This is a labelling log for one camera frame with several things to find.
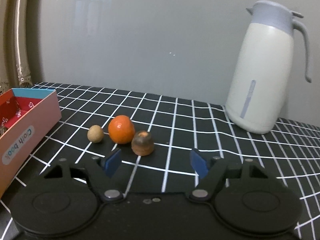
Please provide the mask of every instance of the black circular disc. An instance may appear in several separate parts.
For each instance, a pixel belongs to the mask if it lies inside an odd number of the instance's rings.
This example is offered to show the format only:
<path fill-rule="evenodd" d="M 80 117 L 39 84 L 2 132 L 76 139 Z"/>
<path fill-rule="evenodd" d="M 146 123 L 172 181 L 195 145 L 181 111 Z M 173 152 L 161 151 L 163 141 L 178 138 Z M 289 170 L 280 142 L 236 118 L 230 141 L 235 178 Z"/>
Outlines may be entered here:
<path fill-rule="evenodd" d="M 215 209 L 232 227 L 248 233 L 275 234 L 293 227 L 301 203 L 289 190 L 268 192 L 230 186 L 215 198 Z"/>
<path fill-rule="evenodd" d="M 98 202 L 86 188 L 69 192 L 21 192 L 13 199 L 12 217 L 24 230 L 41 235 L 64 234 L 86 223 Z"/>

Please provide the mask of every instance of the open cardboard box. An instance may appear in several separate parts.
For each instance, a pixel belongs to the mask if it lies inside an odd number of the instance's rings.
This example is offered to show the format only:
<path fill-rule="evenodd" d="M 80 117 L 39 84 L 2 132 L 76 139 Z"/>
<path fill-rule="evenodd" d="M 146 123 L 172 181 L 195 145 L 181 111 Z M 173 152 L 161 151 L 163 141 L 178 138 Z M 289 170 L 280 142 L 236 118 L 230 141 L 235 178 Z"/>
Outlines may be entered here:
<path fill-rule="evenodd" d="M 20 166 L 61 118 L 57 93 L 49 89 L 14 88 L 0 96 L 0 197 Z"/>

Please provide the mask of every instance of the black grid tablecloth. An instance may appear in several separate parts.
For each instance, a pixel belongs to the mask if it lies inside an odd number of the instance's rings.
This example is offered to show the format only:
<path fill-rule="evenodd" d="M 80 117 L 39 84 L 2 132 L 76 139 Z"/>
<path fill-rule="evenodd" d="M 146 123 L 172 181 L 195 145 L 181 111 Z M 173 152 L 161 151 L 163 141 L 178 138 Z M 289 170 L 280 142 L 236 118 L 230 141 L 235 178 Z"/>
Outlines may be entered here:
<path fill-rule="evenodd" d="M 121 114 L 132 119 L 136 131 L 151 131 L 155 141 L 154 153 L 145 157 L 136 156 L 130 146 L 121 146 L 123 161 L 113 179 L 123 192 L 192 189 L 199 179 L 189 163 L 191 148 L 235 162 L 253 158 L 301 199 L 297 234 L 306 240 L 320 238 L 320 128 L 279 119 L 270 133 L 257 135 L 233 124 L 223 106 L 79 85 L 43 82 L 34 88 L 57 91 L 62 119 L 35 148 L 2 197 L 1 240 L 10 239 L 16 231 L 7 208 L 14 193 L 60 158 L 79 163 L 110 152 L 116 145 L 108 135 L 102 143 L 92 144 L 87 130 L 97 124 L 107 134 L 111 119 Z"/>

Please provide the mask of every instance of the orange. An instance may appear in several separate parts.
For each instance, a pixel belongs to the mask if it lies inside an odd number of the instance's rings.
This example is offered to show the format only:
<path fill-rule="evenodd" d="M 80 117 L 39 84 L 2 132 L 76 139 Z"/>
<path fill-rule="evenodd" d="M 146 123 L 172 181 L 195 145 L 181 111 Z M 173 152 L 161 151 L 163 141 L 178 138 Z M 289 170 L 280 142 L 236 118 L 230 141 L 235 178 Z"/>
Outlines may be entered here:
<path fill-rule="evenodd" d="M 118 115 L 111 120 L 108 126 L 108 133 L 113 142 L 126 144 L 132 141 L 136 132 L 129 117 L 126 115 Z"/>

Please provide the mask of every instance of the curtain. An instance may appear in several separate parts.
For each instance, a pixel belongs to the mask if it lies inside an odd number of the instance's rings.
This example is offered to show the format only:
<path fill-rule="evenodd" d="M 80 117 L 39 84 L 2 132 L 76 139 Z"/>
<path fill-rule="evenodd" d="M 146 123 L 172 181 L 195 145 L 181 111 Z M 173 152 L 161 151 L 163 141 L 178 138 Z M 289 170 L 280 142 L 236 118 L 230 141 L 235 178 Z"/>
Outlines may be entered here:
<path fill-rule="evenodd" d="M 26 48 L 27 0 L 0 0 L 0 95 L 32 86 Z"/>

